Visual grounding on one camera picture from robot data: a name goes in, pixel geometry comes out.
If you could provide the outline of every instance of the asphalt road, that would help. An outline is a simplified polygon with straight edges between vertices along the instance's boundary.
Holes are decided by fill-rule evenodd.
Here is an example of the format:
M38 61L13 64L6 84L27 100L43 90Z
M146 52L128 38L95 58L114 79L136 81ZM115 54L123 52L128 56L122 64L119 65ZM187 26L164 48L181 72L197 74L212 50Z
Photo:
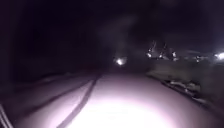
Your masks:
M222 121L145 76L70 77L4 100L15 128L218 128Z

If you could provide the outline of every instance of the light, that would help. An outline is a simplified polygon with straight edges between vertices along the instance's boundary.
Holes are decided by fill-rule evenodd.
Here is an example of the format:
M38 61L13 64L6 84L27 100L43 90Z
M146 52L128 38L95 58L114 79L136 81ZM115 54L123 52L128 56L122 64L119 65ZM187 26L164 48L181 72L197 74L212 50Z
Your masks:
M219 60L223 60L223 59L224 59L224 53L215 54L215 56L216 56Z
M126 58L117 58L116 60L115 60L115 62L119 65L119 66L122 66L122 65L124 65L125 63L126 63Z
M151 57L152 57L152 55L151 55L150 53L147 53L147 56L148 56L149 58L151 58Z
M173 57L176 57L177 55L176 55L176 53L175 52L173 52Z

